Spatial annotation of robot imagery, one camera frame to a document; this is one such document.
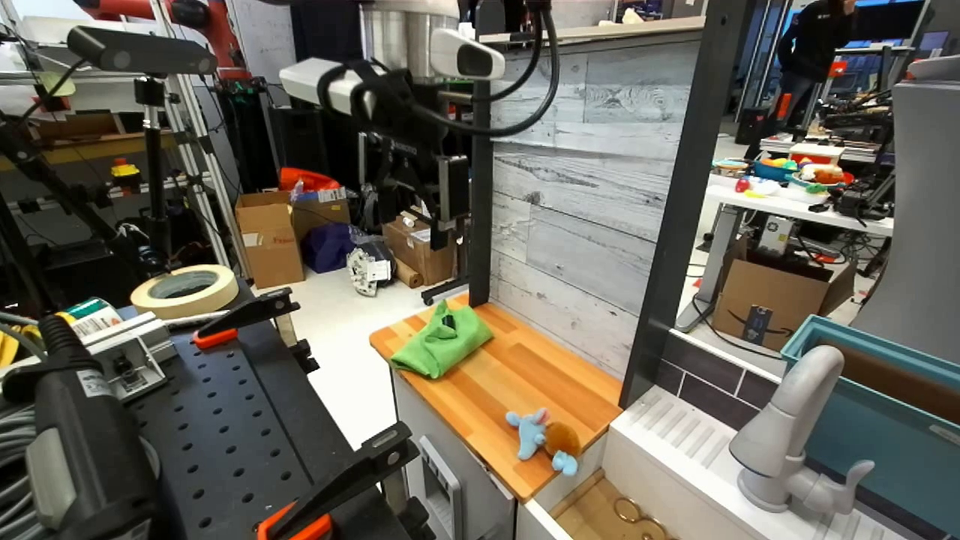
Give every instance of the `blue container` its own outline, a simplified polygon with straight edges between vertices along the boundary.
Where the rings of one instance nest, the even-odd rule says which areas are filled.
[[[779,353],[792,367],[817,344],[846,348],[957,394],[960,410],[957,364],[818,316],[807,317]],[[877,471],[865,479],[865,488],[960,538],[960,423],[839,378],[810,434],[807,457],[839,474],[859,458],[877,458]]]

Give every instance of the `wooden panel wall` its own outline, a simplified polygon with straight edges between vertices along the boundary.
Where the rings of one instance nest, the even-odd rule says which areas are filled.
[[[698,32],[567,44],[551,111],[495,143],[492,301],[612,374],[628,373]],[[517,124],[545,70],[495,105]]]

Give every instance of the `white tile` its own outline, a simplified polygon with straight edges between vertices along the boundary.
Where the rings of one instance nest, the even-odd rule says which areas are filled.
[[[311,274],[294,285],[298,336],[311,344],[321,364],[310,385],[350,440],[360,448],[376,432],[396,423],[386,364],[370,348],[370,334],[424,308],[419,290],[403,281],[360,298],[344,270]]]

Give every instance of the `green object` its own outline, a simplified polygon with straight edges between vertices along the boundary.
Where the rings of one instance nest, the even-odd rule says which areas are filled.
[[[460,360],[472,357],[492,334],[475,308],[451,308],[448,301],[432,308],[429,324],[399,348],[392,364],[445,378]]]

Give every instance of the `cardboard box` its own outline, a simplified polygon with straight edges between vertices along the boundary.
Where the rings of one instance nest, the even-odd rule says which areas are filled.
[[[289,195],[241,195],[236,228],[243,237],[246,270],[257,289],[303,281],[299,242],[294,233]]]
[[[294,230],[303,239],[311,228],[324,228],[329,222],[350,222],[349,201],[298,201],[294,203]]]
[[[419,276],[419,285],[436,285],[454,276],[454,242],[445,248],[429,248],[424,230],[407,228],[399,220],[385,226],[385,242],[396,262]]]
[[[779,352],[807,316],[828,316],[846,303],[853,285],[855,265],[837,274],[818,268],[799,274],[732,258],[710,320],[720,334]],[[769,311],[769,320],[759,324],[766,330],[756,330],[754,307]]]

